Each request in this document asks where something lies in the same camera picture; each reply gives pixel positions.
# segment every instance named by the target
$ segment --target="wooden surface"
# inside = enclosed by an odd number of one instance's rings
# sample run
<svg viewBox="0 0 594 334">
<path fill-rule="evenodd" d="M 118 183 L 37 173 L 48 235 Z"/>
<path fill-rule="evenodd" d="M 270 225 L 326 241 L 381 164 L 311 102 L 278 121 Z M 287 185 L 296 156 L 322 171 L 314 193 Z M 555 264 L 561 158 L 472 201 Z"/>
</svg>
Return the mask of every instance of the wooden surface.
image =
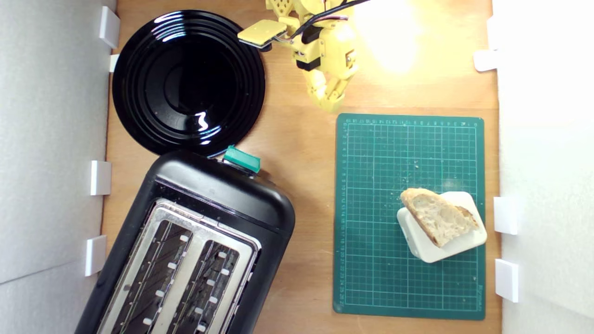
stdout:
<svg viewBox="0 0 594 334">
<path fill-rule="evenodd" d="M 191 8 L 216 12 L 244 27 L 274 18 L 263 0 L 119 0 L 120 47 L 154 17 Z M 501 299 L 494 292 L 500 239 L 493 231 L 491 200 L 499 185 L 497 81 L 494 73 L 479 74 L 472 64 L 472 53 L 486 47 L 491 2 L 373 0 L 357 8 L 355 15 L 361 70 L 346 92 L 341 112 L 464 115 L 485 120 L 486 319 L 333 312 L 336 115 L 311 104 L 289 51 L 276 47 L 263 55 L 267 94 L 261 116 L 238 147 L 262 158 L 263 168 L 289 194 L 297 220 L 255 333 L 501 333 Z M 110 102 L 107 159 L 113 163 L 113 186 L 103 217 L 109 247 L 155 158 L 126 133 Z"/>
</svg>

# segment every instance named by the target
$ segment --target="toaster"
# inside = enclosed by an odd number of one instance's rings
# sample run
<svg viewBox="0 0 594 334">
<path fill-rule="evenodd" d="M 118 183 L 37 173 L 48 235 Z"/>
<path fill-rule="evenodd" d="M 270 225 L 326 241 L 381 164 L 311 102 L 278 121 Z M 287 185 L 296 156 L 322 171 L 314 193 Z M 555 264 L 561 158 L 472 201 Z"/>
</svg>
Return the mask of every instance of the toaster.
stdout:
<svg viewBox="0 0 594 334">
<path fill-rule="evenodd" d="M 160 156 L 76 334 L 251 333 L 295 224 L 289 199 L 258 170 L 233 147 L 221 160 Z"/>
</svg>

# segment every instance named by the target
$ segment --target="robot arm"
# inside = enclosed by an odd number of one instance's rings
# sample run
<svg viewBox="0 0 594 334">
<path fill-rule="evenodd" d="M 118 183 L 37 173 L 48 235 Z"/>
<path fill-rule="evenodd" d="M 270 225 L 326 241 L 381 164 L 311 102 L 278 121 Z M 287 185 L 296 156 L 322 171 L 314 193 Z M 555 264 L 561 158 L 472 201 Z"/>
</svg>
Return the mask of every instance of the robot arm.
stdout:
<svg viewBox="0 0 594 334">
<path fill-rule="evenodd" d="M 274 11 L 278 21 L 259 21 L 238 37 L 260 49 L 270 48 L 275 41 L 291 49 L 311 99 L 322 109 L 335 112 L 358 70 L 355 33 L 346 20 L 352 6 L 365 1 L 266 0 L 266 8 Z M 289 16 L 293 10 L 299 18 Z"/>
</svg>

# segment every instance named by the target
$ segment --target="round plate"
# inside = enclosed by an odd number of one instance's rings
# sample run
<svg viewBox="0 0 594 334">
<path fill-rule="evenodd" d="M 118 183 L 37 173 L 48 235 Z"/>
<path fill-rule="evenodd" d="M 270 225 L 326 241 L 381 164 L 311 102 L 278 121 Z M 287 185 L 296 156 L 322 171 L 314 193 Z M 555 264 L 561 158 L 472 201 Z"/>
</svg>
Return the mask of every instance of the round plate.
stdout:
<svg viewBox="0 0 594 334">
<path fill-rule="evenodd" d="M 113 103 L 130 135 L 162 155 L 212 157 L 239 142 L 264 101 L 264 66 L 242 29 L 222 16 L 172 12 L 126 43 L 113 73 Z"/>
</svg>

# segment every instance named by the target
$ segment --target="green cutting mat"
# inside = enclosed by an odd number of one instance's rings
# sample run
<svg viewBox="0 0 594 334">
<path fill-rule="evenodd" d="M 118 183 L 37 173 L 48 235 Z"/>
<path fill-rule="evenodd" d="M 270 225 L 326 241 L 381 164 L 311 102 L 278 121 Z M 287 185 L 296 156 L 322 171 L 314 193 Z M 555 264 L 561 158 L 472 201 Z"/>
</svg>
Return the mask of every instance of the green cutting mat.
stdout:
<svg viewBox="0 0 594 334">
<path fill-rule="evenodd" d="M 334 310 L 485 318 L 485 246 L 428 264 L 409 251 L 400 193 L 467 191 L 485 221 L 480 118 L 341 114 L 337 120 Z"/>
</svg>

